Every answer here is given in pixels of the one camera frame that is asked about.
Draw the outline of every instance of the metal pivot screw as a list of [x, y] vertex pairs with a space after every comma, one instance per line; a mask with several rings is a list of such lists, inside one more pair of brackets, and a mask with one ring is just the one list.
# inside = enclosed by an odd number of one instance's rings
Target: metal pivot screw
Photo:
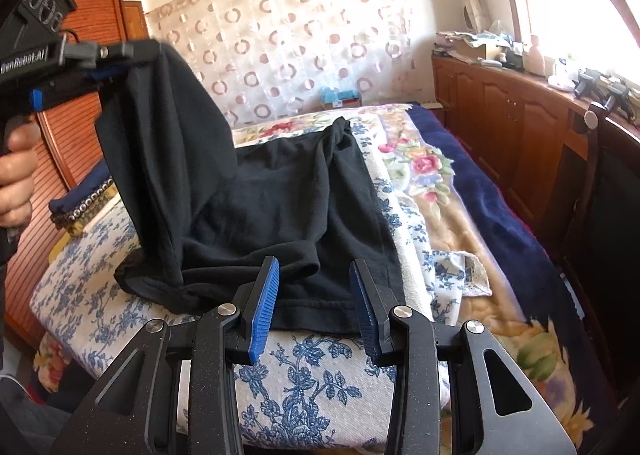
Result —
[[145, 325], [146, 331], [151, 332], [151, 334], [160, 332], [162, 330], [162, 327], [164, 327], [164, 323], [162, 323], [162, 320], [158, 319], [148, 321]]
[[397, 307], [394, 307], [394, 314], [398, 316], [398, 318], [411, 318], [414, 314], [414, 310], [406, 305], [398, 305]]
[[598, 115], [592, 110], [587, 110], [584, 113], [584, 124], [589, 130], [595, 130], [598, 128]]
[[223, 303], [218, 306], [218, 314], [220, 316], [231, 316], [236, 313], [236, 306], [232, 303]]
[[469, 320], [466, 322], [466, 329], [473, 334], [480, 334], [484, 332], [484, 325], [482, 325], [478, 320]]

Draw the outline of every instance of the black t-shirt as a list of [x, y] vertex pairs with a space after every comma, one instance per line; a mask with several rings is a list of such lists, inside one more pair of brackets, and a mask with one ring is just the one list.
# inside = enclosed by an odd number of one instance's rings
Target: black t-shirt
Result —
[[223, 114], [168, 45], [100, 99], [98, 138], [142, 245], [116, 271], [126, 291], [201, 313], [230, 301], [273, 255], [273, 327], [357, 332], [354, 258], [404, 300], [390, 230], [343, 118], [235, 149]]

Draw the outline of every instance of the human hand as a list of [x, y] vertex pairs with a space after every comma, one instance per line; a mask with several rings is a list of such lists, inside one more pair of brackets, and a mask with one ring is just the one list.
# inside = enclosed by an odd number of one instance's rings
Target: human hand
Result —
[[39, 139], [36, 123], [21, 125], [9, 136], [10, 152], [0, 157], [0, 227], [13, 228], [31, 221], [33, 172], [38, 166], [35, 145]]

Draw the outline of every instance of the cabinet door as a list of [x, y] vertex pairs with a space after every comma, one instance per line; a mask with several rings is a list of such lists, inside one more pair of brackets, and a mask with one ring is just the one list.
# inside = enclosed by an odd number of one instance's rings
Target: cabinet door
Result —
[[450, 78], [452, 73], [444, 65], [435, 64], [433, 67], [434, 87], [436, 91], [436, 100], [441, 103], [445, 109], [449, 109], [450, 98]]
[[480, 85], [481, 121], [476, 162], [498, 186], [505, 188], [514, 159], [517, 126], [514, 101], [507, 84], [485, 79]]
[[451, 109], [453, 115], [452, 133], [472, 156], [476, 155], [476, 143], [480, 139], [478, 121], [481, 119], [479, 82], [466, 72], [455, 76], [455, 103]]
[[565, 106], [540, 96], [540, 92], [525, 93], [513, 112], [520, 138], [506, 197], [511, 208], [534, 231], [556, 179], [567, 117]]
[[122, 3], [122, 14], [124, 15], [124, 22], [127, 26], [127, 36], [130, 40], [149, 37], [142, 2], [138, 0], [125, 0]]

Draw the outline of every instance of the chair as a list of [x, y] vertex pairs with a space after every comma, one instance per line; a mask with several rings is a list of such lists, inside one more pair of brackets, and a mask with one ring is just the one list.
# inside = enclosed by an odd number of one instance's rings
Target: chair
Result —
[[563, 267], [618, 399], [638, 380], [640, 130], [590, 105], [586, 181], [564, 240]]

